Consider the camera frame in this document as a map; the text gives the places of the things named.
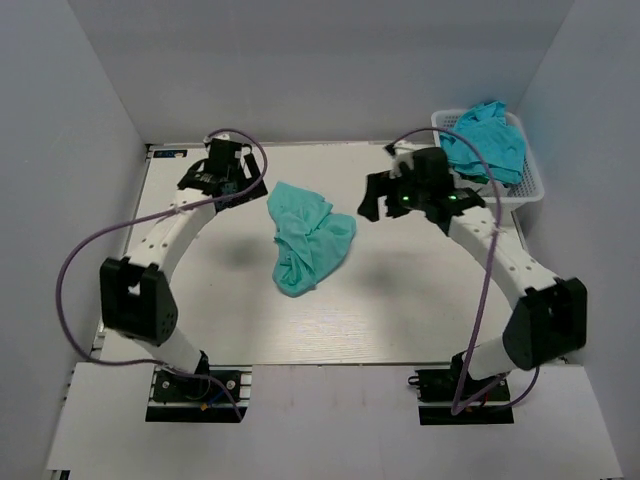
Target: turquoise towel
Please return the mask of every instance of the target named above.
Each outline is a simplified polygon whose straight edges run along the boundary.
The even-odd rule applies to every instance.
[[[476,105],[458,119],[452,130],[480,151],[496,180],[517,185],[522,181],[527,145],[518,128],[507,125],[505,113],[502,102]],[[482,164],[464,143],[441,133],[440,144],[456,172],[487,178]]]
[[[313,288],[344,260],[356,234],[349,215],[331,213],[322,195],[278,182],[267,200],[276,224],[279,255],[273,281],[296,297]]]

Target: cable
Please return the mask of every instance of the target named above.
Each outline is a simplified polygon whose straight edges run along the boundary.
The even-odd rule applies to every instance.
[[[538,381],[538,376],[540,376],[540,367],[536,367],[536,370],[533,373],[533,378],[531,379],[531,382],[529,383],[529,386],[526,388],[526,390],[522,392],[522,395],[520,395],[515,400],[511,400],[509,403],[505,403],[504,405],[493,408],[492,411],[496,412],[499,410],[504,410],[505,408],[515,407],[518,403],[524,400],[525,397],[529,395],[529,393],[531,393],[531,390],[533,390],[533,387],[535,387],[536,382]]]
[[[446,133],[447,135],[451,135],[456,139],[460,140],[467,147],[471,149],[473,154],[480,160],[483,168],[487,173],[487,177],[489,177],[489,183],[491,183],[491,188],[493,189],[493,194],[496,199],[496,222],[495,228],[491,234],[491,243],[489,244],[489,251],[487,252],[487,263],[484,267],[484,281],[482,282],[482,290],[480,292],[480,301],[478,303],[478,310],[476,312],[476,320],[473,324],[473,331],[471,332],[471,338],[469,339],[469,346],[467,347],[467,354],[464,357],[464,361],[462,362],[462,371],[460,372],[460,378],[458,378],[458,385],[456,386],[456,393],[453,397],[453,404],[451,405],[451,415],[456,416],[460,412],[462,412],[465,408],[467,408],[472,402],[476,401],[482,395],[487,393],[493,387],[498,385],[503,379],[503,375],[498,375],[496,379],[491,382],[486,387],[482,388],[479,392],[471,395],[465,401],[461,401],[462,392],[464,390],[464,382],[467,379],[467,374],[469,372],[469,364],[471,363],[471,357],[473,355],[473,350],[476,346],[476,341],[478,340],[478,334],[480,333],[480,324],[482,323],[482,315],[484,314],[484,307],[487,302],[487,295],[489,293],[489,284],[491,283],[491,272],[493,270],[493,258],[496,254],[496,247],[498,245],[498,231],[500,229],[500,224],[502,222],[502,202],[500,201],[500,191],[498,190],[498,184],[496,182],[495,177],[493,176],[493,172],[491,172],[491,168],[489,168],[489,164],[485,161],[482,154],[478,151],[476,147],[472,145],[472,143],[467,140],[465,137],[460,135],[459,133],[453,132],[446,128],[440,127],[423,127],[417,128],[415,130],[411,130],[410,132],[405,133],[401,137],[397,138],[390,145],[393,146],[398,143],[400,140],[404,140],[409,135],[413,135],[419,132],[440,132]]]
[[[152,364],[152,365],[160,366],[164,368],[166,371],[174,375],[178,375],[180,377],[211,381],[222,389],[222,391],[225,393],[225,395],[231,402],[231,405],[233,406],[236,412],[236,415],[240,420],[242,420],[242,414],[240,413],[240,410],[238,409],[236,402],[233,400],[233,397],[231,396],[231,394],[229,393],[225,385],[220,380],[218,380],[215,377],[212,377],[211,375],[200,375],[195,373],[184,372],[182,370],[172,367],[171,365],[167,365],[164,362],[161,362],[160,360],[155,360],[150,358],[140,358],[136,360],[125,360],[125,361],[107,361],[107,360],[100,360],[100,359],[91,357],[91,355],[87,353],[82,348],[82,346],[76,341],[76,339],[73,337],[73,334],[71,333],[69,324],[67,323],[67,319],[64,314],[64,308],[62,307],[62,285],[64,283],[64,278],[65,278],[65,275],[67,274],[67,270],[69,269],[69,266],[71,265],[71,262],[76,257],[76,255],[78,255],[78,253],[80,253],[80,251],[84,247],[86,247],[89,243],[102,237],[103,235],[106,235],[107,233],[115,232],[116,230],[120,230],[122,228],[132,227],[133,225],[150,222],[152,220],[157,220],[159,218],[171,217],[173,215],[176,215],[179,211],[193,210],[194,208],[198,208],[203,205],[208,205],[210,203],[218,202],[220,200],[231,200],[232,198],[236,198],[236,197],[245,195],[246,193],[249,193],[251,190],[256,188],[260,184],[260,182],[262,182],[265,174],[267,173],[267,166],[268,166],[267,154],[264,151],[264,148],[262,147],[262,145],[260,145],[260,143],[257,140],[253,139],[249,134],[233,128],[222,128],[219,130],[215,130],[211,132],[208,135],[208,137],[212,138],[216,135],[220,135],[221,133],[235,133],[237,135],[240,135],[246,138],[247,140],[249,140],[250,142],[252,142],[258,148],[258,150],[260,151],[260,154],[262,155],[262,161],[264,166],[262,168],[262,172],[260,173],[260,176],[256,179],[256,181],[254,181],[251,185],[249,185],[244,190],[237,193],[232,193],[229,195],[221,195],[219,197],[208,198],[206,200],[201,200],[199,202],[193,202],[187,205],[182,205],[179,210],[169,209],[162,212],[153,213],[151,215],[146,215],[144,217],[135,218],[133,220],[127,220],[126,222],[116,223],[114,225],[105,227],[89,235],[87,238],[82,240],[78,245],[76,245],[73,248],[73,250],[71,250],[69,255],[67,255],[67,258],[65,258],[64,262],[62,262],[62,266],[60,267],[60,271],[58,272],[58,278],[56,280],[55,298],[56,298],[56,311],[58,314],[58,320],[60,322],[60,327],[62,328],[62,332],[64,333],[64,336],[66,337],[71,347],[76,351],[78,355],[80,355],[80,357],[84,361],[90,362],[96,365],[102,365],[105,367],[126,367],[130,365]]]

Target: laundry basket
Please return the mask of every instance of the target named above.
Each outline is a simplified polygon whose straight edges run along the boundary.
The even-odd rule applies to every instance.
[[[431,125],[434,127],[453,128],[458,118],[460,118],[467,110],[439,110],[431,115]],[[500,201],[505,211],[513,211],[518,207],[521,207],[525,203],[537,202],[542,200],[544,196],[544,188],[542,187],[542,180],[540,180],[540,174],[536,166],[536,160],[529,148],[529,142],[527,141],[527,135],[522,128],[522,124],[518,117],[512,113],[506,114],[507,124],[513,125],[520,130],[522,136],[527,143],[527,153],[524,160],[524,169],[522,171],[522,182],[519,185],[512,187],[509,193],[505,197],[500,197]],[[433,132],[433,139],[436,146],[440,146],[440,133]],[[495,204],[495,197],[483,197],[488,204]]]

